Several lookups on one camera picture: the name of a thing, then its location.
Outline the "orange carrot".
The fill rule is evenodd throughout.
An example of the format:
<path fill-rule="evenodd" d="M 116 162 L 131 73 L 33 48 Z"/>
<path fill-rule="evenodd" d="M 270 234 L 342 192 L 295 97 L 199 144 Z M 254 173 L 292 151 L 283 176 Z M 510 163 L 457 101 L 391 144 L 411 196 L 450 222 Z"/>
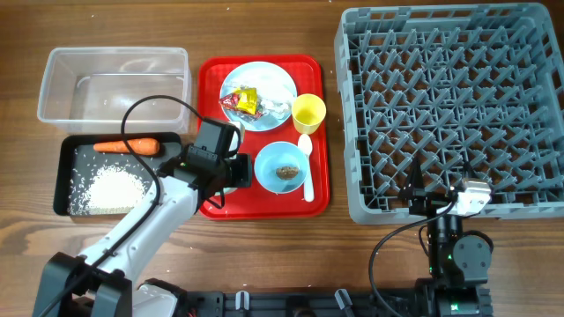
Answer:
<path fill-rule="evenodd" d="M 113 141 L 96 143 L 93 149 L 97 152 L 127 153 L 133 150 L 138 155 L 154 156 L 160 152 L 160 143 L 154 138 L 130 139 L 128 142 Z"/>

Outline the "brown food scrap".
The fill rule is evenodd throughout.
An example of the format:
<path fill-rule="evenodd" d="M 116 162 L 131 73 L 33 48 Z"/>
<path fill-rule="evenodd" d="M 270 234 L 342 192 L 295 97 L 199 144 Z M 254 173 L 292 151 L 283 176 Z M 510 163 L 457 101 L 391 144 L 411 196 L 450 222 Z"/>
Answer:
<path fill-rule="evenodd" d="M 283 181 L 289 181 L 297 177 L 300 171 L 296 166 L 282 166 L 276 169 L 276 175 Z"/>

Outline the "white rice pile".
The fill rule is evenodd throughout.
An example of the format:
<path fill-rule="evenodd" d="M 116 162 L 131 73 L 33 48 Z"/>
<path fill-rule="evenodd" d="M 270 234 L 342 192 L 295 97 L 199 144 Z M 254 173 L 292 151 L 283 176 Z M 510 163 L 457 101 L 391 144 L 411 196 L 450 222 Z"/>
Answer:
<path fill-rule="evenodd" d="M 126 214 L 140 202 L 152 178 L 130 154 L 74 150 L 67 212 L 71 216 Z"/>

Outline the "green bowl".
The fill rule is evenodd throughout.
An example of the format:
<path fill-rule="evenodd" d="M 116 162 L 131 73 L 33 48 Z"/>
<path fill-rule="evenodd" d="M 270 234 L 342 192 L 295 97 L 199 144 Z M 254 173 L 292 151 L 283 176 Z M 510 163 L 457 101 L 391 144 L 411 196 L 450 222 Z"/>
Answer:
<path fill-rule="evenodd" d="M 245 128 L 244 126 L 241 124 L 241 122 L 238 121 L 231 121 L 229 122 L 230 124 L 234 125 L 237 128 L 237 131 L 234 132 L 233 136 L 232 136 L 232 140 L 229 146 L 229 150 L 228 151 L 236 151 L 238 152 L 238 147 L 241 146 L 243 140 L 244 140 L 244 135 L 245 135 Z M 226 195 L 229 195 L 231 193 L 233 193 L 236 190 L 236 188 L 225 188 L 224 192 Z"/>

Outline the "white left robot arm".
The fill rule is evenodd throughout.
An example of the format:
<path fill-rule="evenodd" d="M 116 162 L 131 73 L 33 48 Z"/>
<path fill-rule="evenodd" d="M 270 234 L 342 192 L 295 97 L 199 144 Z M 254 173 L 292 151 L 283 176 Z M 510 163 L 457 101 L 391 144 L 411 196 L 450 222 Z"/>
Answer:
<path fill-rule="evenodd" d="M 150 280 L 133 288 L 161 245 L 224 188 L 245 188 L 250 157 L 208 151 L 173 157 L 154 173 L 141 202 L 103 239 L 77 256 L 55 254 L 44 267 L 36 316 L 181 316 L 186 292 Z"/>

